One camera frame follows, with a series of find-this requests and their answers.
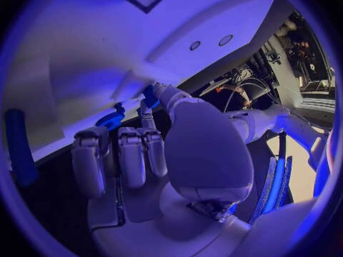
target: blue handle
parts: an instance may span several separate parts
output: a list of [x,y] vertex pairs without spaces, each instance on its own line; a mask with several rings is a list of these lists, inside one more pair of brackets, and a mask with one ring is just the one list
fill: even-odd
[[12,168],[20,186],[26,187],[38,179],[25,129],[25,116],[21,110],[11,109],[5,113],[6,138]]

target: blue light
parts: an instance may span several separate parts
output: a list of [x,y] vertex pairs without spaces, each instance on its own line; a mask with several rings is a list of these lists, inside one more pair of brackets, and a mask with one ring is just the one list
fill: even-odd
[[274,175],[274,182],[272,190],[269,194],[267,203],[263,209],[263,213],[267,213],[274,209],[275,203],[277,201],[279,191],[282,185],[282,179],[284,177],[284,171],[285,171],[285,160],[283,158],[280,158],[277,161],[275,175]]

